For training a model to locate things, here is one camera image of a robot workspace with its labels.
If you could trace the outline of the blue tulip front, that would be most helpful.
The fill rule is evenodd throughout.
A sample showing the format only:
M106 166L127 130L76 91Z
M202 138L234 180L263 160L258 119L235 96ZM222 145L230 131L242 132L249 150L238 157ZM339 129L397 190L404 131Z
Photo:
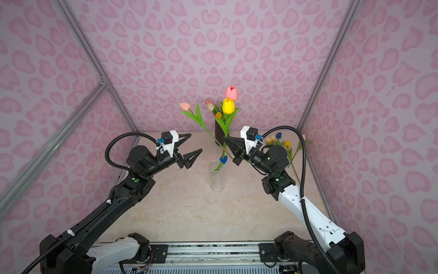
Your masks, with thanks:
M222 169L222 167L227 163L228 161L228 156L224 155L220 158L220 162L217 165L217 167L214 169L214 171L220 171Z

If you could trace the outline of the dark grey vase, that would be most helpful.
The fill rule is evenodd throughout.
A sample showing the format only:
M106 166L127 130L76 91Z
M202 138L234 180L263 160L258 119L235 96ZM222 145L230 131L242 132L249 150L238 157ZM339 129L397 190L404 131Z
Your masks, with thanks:
M223 147L225 145L224 142L225 133L223 132L222 128L220 127L217 121L215 121L214 124L214 136L219 142L219 145Z

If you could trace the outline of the clear plastic cup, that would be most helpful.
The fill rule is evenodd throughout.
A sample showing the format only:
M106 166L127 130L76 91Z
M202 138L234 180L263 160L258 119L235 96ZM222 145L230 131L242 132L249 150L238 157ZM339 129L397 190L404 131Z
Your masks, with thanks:
M213 161L209 164L210 188L212 191L220 192L225 188L224 171L225 164L220 161Z

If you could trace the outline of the small yellow tulip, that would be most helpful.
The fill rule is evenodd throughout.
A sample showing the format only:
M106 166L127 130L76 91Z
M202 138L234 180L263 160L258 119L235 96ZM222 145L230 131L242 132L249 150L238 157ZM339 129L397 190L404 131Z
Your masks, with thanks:
M295 159L295 157L297 156L297 154L298 154L298 152L302 149L302 145L301 145L301 143L299 142L298 143L298 146L294 149L293 147L292 147L292 143L291 143L291 141L286 141L285 142L285 148L286 148L286 152L287 152L287 157L288 157L288 160L289 160L289 166L291 166L292 167L292 169L293 169L293 171L294 171L294 174L295 174L295 177L296 177L296 179L297 179L297 182L301 182L300 181L300 177L298 176L298 173L297 173L297 171L296 171L296 169L295 169L295 167L294 167L294 159Z

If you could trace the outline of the pale yellow tulip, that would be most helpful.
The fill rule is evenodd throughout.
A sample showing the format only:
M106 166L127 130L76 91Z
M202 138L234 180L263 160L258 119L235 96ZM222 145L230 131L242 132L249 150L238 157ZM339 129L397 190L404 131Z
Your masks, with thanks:
M266 141L266 143L267 143L268 145L271 145L271 144L273 144L273 143L276 141L276 137L273 136L273 135L271 135L271 136L267 137L267 138L265 139L265 141Z

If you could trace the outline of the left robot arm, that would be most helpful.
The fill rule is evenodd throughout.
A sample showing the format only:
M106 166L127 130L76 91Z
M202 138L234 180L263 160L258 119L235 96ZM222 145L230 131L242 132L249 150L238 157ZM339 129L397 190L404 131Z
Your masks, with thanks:
M152 141L156 154L146 146L138 145L129 152L125 166L113 162L110 158L113 146L132 136ZM125 260L151 263L154 256L149 240L138 233L100 248L93 248L93 244L119 217L150 193L155 185L154 175L173 164L181 169L191 168L202 149L185 155L179 153L179 147L191 136L190 133L179 135L176 131L167 131L155 139L142 132L128 132L110 141L104 153L106 162L127 171L127 176L111 189L107 200L83 220L58 237L49 235L43 239L39 245L40 255L23 272L28 274L39 266L43 274L94 274Z

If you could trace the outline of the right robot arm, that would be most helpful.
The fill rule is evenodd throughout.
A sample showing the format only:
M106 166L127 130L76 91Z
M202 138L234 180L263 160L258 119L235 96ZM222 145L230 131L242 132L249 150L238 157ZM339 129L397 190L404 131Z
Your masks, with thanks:
M296 269L303 263L314 267L320 274L361 274L366 268L365 245L355 232L348 233L323 214L305 196L306 145L301 133L291 126L284 130L294 132L300 140L302 151L301 182L288 175L288 152L283 145L270 142L265 145L266 134L249 126L242 128L240 137L225 137L233 163L250 163L262 173L264 191L291 211L307 228L310 240L301 239L286 231L274 240L274 250L263 261L296 261Z

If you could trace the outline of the aluminium frame left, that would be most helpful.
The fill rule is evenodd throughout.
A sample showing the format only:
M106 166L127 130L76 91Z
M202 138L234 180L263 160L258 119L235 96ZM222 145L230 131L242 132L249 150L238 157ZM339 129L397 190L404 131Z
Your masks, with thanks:
M120 111L128 128L132 131L138 131L131 115L123 104L120 96L117 94L114 85L111 83L108 74L105 72L101 60L99 60L96 50L93 49L91 42L85 35L78 17L73 12L68 1L53 1L59 9L61 15L66 20L70 30L79 42L80 47L91 62L100 77L100 83L94 88L93 92L79 105L73 114L66 120L60 129L46 142L39 150L36 157L26 166L26 168L13 180L12 186L1 196L1 220L13 209L21 197L29 189L37 175L47 166L53 156L59 151L62 145L76 130L85 116L91 111L92 107L97 103L100 97L107 93L115 102L115 106Z

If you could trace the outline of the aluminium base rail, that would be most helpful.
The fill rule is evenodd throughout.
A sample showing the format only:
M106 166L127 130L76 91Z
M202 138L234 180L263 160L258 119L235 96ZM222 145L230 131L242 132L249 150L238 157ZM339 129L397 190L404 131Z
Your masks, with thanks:
M93 274L316 274L299 259L287 259L273 242L152 242L145 259L129 238L95 243L86 253Z

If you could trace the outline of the aluminium corner post right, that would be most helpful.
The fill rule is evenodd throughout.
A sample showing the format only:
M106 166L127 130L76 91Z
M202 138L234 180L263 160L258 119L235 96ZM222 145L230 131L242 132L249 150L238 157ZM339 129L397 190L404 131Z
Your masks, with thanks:
M304 132L306 122L310 116L310 113L315 104L317 96L321 91L326 78L329 76L330 70L336 60L336 56L338 55L344 43L344 40L347 38L351 26L354 23L354 20L357 16L357 13L360 12L362 6L363 6L363 1L360 0L353 0L349 2L349 6L341 21L339 30L336 33L333 43L329 48L328 55L325 58L321 71L318 75L317 81L312 89L312 92L310 93L309 101L304 109L302 118L298 124L298 130L300 132Z

